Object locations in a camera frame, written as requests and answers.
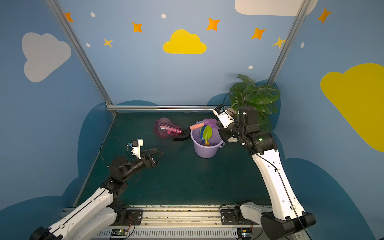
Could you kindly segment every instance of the pink handle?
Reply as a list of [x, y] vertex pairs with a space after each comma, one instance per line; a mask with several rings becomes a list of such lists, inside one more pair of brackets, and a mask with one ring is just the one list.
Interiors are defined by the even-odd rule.
[[192, 125], [190, 128], [191, 128], [191, 130], [195, 130], [195, 129], [198, 129], [199, 127], [202, 127], [202, 126], [204, 126], [203, 122]]
[[168, 130], [168, 134], [170, 134], [170, 132], [181, 133], [181, 130], [173, 128], [173, 127], [168, 127], [165, 125], [161, 125], [160, 129]]

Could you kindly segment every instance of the purple bucket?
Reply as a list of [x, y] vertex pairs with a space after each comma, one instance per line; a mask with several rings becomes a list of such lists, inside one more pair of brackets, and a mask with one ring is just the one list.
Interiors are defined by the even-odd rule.
[[213, 157], [219, 148], [224, 147], [225, 142], [220, 138], [218, 129], [212, 129], [212, 137], [209, 139], [210, 147], [203, 146], [203, 140], [200, 138], [200, 128], [191, 130], [191, 138], [197, 155], [203, 158]]

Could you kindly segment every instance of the yellow star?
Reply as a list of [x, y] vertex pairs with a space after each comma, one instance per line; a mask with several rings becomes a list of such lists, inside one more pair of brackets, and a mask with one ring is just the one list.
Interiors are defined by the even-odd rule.
[[251, 37], [251, 39], [254, 39], [254, 38], [261, 39], [261, 38], [262, 38], [262, 34], [263, 34], [263, 32], [264, 32], [265, 30], [266, 30], [266, 29], [260, 30], [260, 29], [256, 28], [256, 29], [255, 29], [255, 34]]
[[283, 42], [285, 42], [285, 40], [281, 40], [279, 37], [279, 40], [277, 41], [277, 43], [273, 44], [272, 46], [279, 46], [279, 48], [281, 48], [281, 45], [283, 44]]
[[137, 32], [137, 31], [139, 31], [139, 32], [142, 33], [142, 31], [141, 31], [141, 25], [142, 25], [142, 23], [140, 23], [140, 24], [132, 23], [132, 24], [133, 24], [133, 32], [134, 32], [134, 33]]
[[210, 29], [217, 31], [218, 22], [220, 22], [220, 19], [219, 20], [212, 20], [211, 18], [209, 18], [209, 25], [207, 27], [207, 31]]
[[318, 20], [321, 20], [322, 23], [324, 23], [325, 19], [328, 17], [328, 15], [331, 14], [331, 12], [327, 12], [327, 8], [324, 8], [324, 11], [322, 15], [319, 17]]
[[65, 16], [67, 17], [68, 21], [73, 22], [71, 19], [71, 13], [65, 13]]
[[105, 41], [104, 45], [108, 45], [108, 46], [112, 47], [112, 46], [111, 46], [111, 42], [112, 42], [113, 40], [111, 40], [111, 41], [107, 41], [107, 40], [105, 40], [105, 38], [104, 38], [104, 41]]

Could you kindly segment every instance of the white cloud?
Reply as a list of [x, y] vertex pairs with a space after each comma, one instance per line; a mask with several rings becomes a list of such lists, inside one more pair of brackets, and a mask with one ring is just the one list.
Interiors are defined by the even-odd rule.
[[[296, 16], [302, 0], [236, 0], [235, 9], [244, 15]], [[307, 9], [311, 13], [317, 4], [312, 0]]]
[[46, 33], [26, 33], [23, 36], [22, 48], [27, 61], [24, 65], [25, 76], [34, 83], [48, 77], [71, 56], [68, 43], [57, 40]]

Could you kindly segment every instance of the black mounting plate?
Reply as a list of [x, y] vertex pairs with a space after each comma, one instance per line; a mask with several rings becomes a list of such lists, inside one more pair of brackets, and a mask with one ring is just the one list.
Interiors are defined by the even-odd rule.
[[245, 224], [236, 222], [233, 209], [221, 209], [220, 215], [222, 225], [251, 225], [251, 220], [247, 220]]
[[132, 218], [132, 222], [136, 226], [140, 226], [141, 220], [142, 220], [142, 217], [143, 217], [143, 210], [141, 210], [141, 209], [127, 209], [127, 215], [126, 216], [127, 216], [126, 220], [123, 221], [122, 224], [112, 225], [112, 226], [129, 226], [131, 224], [131, 222], [130, 222], [130, 219], [128, 217]]
[[130, 216], [132, 221], [136, 224], [136, 226], [140, 226], [143, 210], [141, 209], [127, 209], [127, 217]]

